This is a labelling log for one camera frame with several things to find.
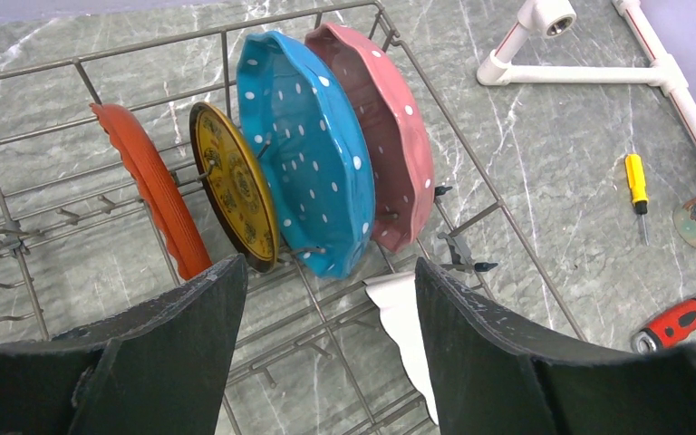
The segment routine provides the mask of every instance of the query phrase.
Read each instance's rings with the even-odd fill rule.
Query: screwdriver
[[[650,245],[647,237],[647,180],[644,178],[644,168],[642,158],[638,154],[629,154],[625,157],[625,172],[628,174],[628,188],[631,190],[631,203],[633,210],[642,218],[642,232],[644,233],[644,244]]]

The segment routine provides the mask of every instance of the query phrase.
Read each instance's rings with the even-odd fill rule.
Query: marble floor
[[[0,24],[0,71],[332,3],[243,0]],[[645,86],[478,85],[479,61],[500,42],[521,3],[384,2],[588,340],[627,350],[631,334],[650,316],[696,293],[696,249],[685,244],[672,225],[672,211],[696,195],[696,151],[672,106],[659,91]],[[646,63],[609,0],[581,0],[575,2],[575,10],[578,21],[572,31],[551,41],[532,39],[515,62]],[[324,20],[368,32],[373,17],[374,9],[363,7],[326,14]],[[238,58],[246,34],[276,29],[302,39],[313,25],[313,17],[299,18],[230,32],[230,62]],[[454,188],[443,197],[443,207],[456,223],[463,222],[493,199],[410,60],[397,47],[389,56],[409,79],[423,112],[436,182]],[[218,84],[224,76],[218,35],[92,61],[85,67],[105,102],[127,106]],[[235,68],[228,73],[232,79]],[[136,112],[157,146],[169,148],[162,157],[179,168],[181,179],[196,175],[190,146],[179,146],[189,138],[191,105],[207,100],[223,107],[223,99],[222,91],[206,92]],[[87,118],[90,101],[72,66],[3,80],[0,139]],[[649,246],[641,239],[625,176],[624,155],[634,151],[643,158],[649,186]],[[0,185],[22,228],[59,228],[37,238],[26,258],[50,334],[117,313],[172,286],[147,216],[131,201],[136,190],[128,184],[129,174],[115,165],[118,161],[118,153],[95,123],[0,146]],[[102,166],[107,169],[85,173]],[[44,183],[54,184],[29,189]],[[77,215],[94,212],[104,206],[96,199],[103,189],[110,200],[130,201],[112,215],[131,213],[115,223],[52,241],[55,235],[73,231],[74,226],[61,225],[72,215],[44,210],[63,205]],[[72,198],[84,200],[65,205]],[[189,194],[186,201],[212,258],[229,254],[232,247],[204,194]],[[78,227],[107,217],[97,213]],[[436,238],[444,229],[434,212],[420,237],[439,261],[449,260],[446,245]],[[464,237],[478,261],[499,263],[484,275],[498,302],[574,335],[502,214],[493,213]],[[411,247],[391,256],[391,261],[397,270],[411,270],[420,254]],[[320,327],[321,319],[292,265],[253,277],[227,388],[241,433],[359,433],[371,427],[369,414],[375,421],[391,414],[379,430],[383,434],[412,429],[438,433],[430,423],[417,426],[425,421],[425,409],[416,406],[420,399],[410,393],[398,352],[379,329],[363,286],[355,284],[387,273],[384,265],[373,247],[346,281],[319,280],[305,272],[323,301],[334,340]],[[458,278],[475,282],[473,276]],[[21,279],[12,258],[0,259],[1,283]],[[23,286],[0,288],[0,316],[26,314],[30,307]],[[271,331],[270,326],[282,319],[291,322]],[[0,323],[0,342],[40,337],[33,319]],[[691,339],[696,340],[696,333]],[[260,357],[272,349],[274,353]],[[344,369],[339,352],[354,378]],[[220,413],[217,433],[234,433],[227,411]]]

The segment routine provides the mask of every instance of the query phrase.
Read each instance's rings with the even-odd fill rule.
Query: ceramic dish
[[[276,265],[278,225],[271,192],[247,141],[215,106],[190,110],[190,143],[209,203],[236,250],[256,271]]]
[[[164,234],[167,251],[185,280],[212,266],[207,248],[159,152],[137,118],[118,104],[91,104],[92,112],[121,154],[124,168],[137,182],[153,222]]]
[[[433,158],[412,92],[388,55],[363,34],[322,24],[305,37],[340,81],[362,126],[376,187],[372,239],[398,252],[433,207]]]
[[[374,221],[372,166],[329,68],[279,32],[246,38],[237,69],[242,130],[270,183],[286,243],[317,276],[344,278]]]

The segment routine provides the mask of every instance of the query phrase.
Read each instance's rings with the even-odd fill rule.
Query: screwdriver handle
[[[638,154],[629,154],[625,157],[625,172],[628,175],[628,188],[631,190],[631,203],[636,208],[636,213],[647,213],[647,180],[644,177],[642,158]]]
[[[696,330],[696,298],[674,305],[642,329],[652,338],[658,349],[673,347],[694,330]]]

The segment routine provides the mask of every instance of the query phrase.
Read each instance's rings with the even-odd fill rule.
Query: blue polka dot dish
[[[329,68],[276,31],[237,67],[241,127],[270,184],[286,243],[316,276],[345,278],[372,234],[374,180],[356,115]]]

